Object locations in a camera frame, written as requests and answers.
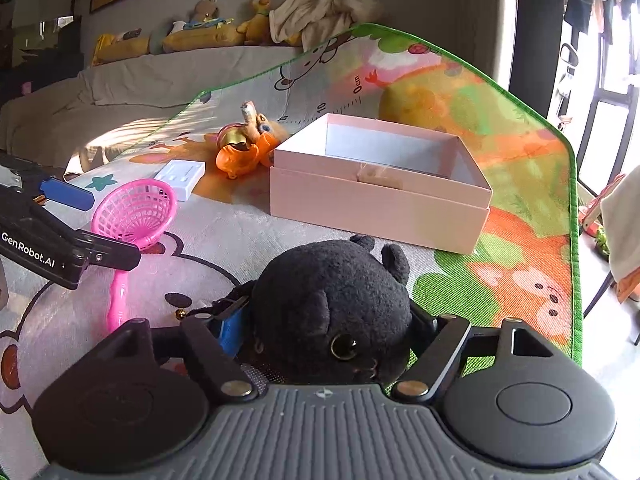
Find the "small calico plush toy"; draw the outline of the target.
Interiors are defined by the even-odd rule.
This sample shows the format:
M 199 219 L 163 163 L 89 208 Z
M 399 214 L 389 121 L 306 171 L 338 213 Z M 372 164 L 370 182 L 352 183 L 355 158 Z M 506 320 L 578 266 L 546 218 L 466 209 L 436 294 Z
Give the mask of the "small calico plush toy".
M 241 105 L 241 113 L 244 118 L 244 136 L 252 143 L 256 143 L 263 133 L 272 133 L 272 128 L 267 117 L 258 113 L 253 101 L 246 101 Z

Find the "yellow duck plush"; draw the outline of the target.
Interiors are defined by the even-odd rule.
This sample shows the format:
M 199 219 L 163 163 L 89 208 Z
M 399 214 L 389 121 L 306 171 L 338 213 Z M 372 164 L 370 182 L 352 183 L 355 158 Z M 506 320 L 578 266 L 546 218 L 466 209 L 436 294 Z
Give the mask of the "yellow duck plush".
M 236 28 L 244 36 L 246 46 L 266 46 L 271 44 L 269 13 L 271 0 L 252 0 L 250 2 L 255 15 Z

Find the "black plush toy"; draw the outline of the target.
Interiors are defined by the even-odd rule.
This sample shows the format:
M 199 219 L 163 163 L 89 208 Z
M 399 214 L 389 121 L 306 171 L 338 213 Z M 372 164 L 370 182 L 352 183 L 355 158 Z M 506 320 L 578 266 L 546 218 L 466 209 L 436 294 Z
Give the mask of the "black plush toy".
M 377 382 L 409 361 L 410 266 L 397 244 L 372 254 L 367 235 L 282 252 L 250 293 L 254 363 L 288 384 Z

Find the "pink plastic toy basket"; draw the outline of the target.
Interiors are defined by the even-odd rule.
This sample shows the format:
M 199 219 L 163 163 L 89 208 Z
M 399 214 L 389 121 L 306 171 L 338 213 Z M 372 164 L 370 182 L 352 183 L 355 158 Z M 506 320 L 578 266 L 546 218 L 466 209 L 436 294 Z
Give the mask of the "pink plastic toy basket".
M 108 194 L 93 214 L 91 229 L 136 245 L 152 247 L 174 220 L 178 202 L 171 186 L 156 179 L 130 181 Z

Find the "yellow long pillow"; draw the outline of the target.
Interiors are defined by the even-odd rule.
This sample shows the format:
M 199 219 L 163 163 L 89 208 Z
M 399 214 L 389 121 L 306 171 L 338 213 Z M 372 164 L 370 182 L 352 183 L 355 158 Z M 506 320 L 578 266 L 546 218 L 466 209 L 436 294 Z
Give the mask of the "yellow long pillow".
M 164 38 L 165 53 L 242 46 L 245 36 L 233 24 L 183 29 Z

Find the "white charger adapter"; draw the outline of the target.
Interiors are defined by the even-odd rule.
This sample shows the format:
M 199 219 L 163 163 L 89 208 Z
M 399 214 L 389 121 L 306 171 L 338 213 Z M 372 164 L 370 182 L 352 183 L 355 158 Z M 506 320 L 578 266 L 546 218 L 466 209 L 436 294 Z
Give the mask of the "white charger adapter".
M 168 184 L 178 202 L 186 202 L 198 182 L 204 177 L 205 170 L 205 162 L 173 159 L 163 166 L 155 175 L 155 179 Z

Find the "cream crumpled cloth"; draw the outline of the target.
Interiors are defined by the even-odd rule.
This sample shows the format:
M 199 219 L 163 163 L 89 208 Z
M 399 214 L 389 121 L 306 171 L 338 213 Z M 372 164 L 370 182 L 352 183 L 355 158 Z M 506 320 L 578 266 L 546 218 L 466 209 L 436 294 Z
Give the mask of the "cream crumpled cloth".
M 285 0 L 269 12 L 270 37 L 275 44 L 308 52 L 355 24 L 375 22 L 382 14 L 382 4 L 376 0 Z

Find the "yellow small pillow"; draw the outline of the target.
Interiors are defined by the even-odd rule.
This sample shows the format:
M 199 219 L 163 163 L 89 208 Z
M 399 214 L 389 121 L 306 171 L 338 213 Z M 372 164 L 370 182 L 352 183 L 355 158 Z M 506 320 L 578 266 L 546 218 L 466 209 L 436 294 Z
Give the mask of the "yellow small pillow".
M 96 40 L 91 60 L 92 66 L 138 58 L 149 53 L 149 38 L 137 37 L 117 41 L 114 35 L 104 34 Z

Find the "pink cardboard box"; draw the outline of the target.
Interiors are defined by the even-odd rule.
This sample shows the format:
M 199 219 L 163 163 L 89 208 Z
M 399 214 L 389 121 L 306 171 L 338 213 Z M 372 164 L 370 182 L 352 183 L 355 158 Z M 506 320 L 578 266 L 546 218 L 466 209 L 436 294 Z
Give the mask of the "pink cardboard box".
M 325 114 L 273 152 L 275 217 L 469 255 L 492 189 L 463 141 L 397 122 Z

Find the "colourful cartoon play mat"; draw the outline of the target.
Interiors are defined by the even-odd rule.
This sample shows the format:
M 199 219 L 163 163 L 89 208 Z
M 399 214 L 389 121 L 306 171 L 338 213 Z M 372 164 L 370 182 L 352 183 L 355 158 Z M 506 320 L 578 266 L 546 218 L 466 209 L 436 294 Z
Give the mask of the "colourful cartoon play mat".
M 358 26 L 1 191 L 6 479 L 569 479 L 575 159 L 434 44 Z

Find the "white draped towel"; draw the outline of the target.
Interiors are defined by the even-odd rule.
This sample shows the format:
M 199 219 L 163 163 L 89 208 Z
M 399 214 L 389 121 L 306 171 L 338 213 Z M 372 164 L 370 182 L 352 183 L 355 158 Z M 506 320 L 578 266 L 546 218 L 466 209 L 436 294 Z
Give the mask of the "white draped towel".
M 624 302 L 639 285 L 640 167 L 634 168 L 602 200 L 601 211 L 616 296 Z

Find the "brown teddy bear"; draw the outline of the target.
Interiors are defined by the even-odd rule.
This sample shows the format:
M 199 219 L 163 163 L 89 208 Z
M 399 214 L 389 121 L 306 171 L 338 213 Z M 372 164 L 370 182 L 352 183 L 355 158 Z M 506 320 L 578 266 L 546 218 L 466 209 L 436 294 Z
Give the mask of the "brown teddy bear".
M 206 23 L 219 18 L 217 0 L 200 0 L 193 9 L 192 23 Z

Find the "beige bed mattress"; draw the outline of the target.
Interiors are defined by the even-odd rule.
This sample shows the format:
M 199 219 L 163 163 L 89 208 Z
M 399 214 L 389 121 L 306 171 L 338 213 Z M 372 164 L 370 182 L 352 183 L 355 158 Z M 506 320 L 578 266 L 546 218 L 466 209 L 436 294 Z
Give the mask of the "beige bed mattress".
M 201 91 L 224 87 L 296 58 L 291 47 L 200 49 L 90 67 L 1 109 L 1 149 L 63 169 L 73 154 L 139 120 L 164 122 Z

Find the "pink round toy compact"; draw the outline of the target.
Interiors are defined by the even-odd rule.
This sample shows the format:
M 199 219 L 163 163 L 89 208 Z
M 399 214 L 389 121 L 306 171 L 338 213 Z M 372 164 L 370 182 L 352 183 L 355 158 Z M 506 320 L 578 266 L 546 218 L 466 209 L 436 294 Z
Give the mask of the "pink round toy compact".
M 228 145 L 247 146 L 247 137 L 242 124 L 229 124 L 223 126 L 217 136 L 217 146 L 221 150 Z

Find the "orange plastic toy shell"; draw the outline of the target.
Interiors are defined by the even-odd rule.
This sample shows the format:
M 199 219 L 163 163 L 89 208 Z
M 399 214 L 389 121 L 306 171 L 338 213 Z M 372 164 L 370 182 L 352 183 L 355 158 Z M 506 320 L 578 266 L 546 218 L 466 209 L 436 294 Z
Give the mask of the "orange plastic toy shell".
M 280 141 L 270 133 L 263 133 L 256 143 L 247 139 L 247 146 L 228 145 L 218 148 L 215 157 L 216 167 L 229 179 L 250 174 L 259 165 L 269 168 L 272 165 L 272 152 Z

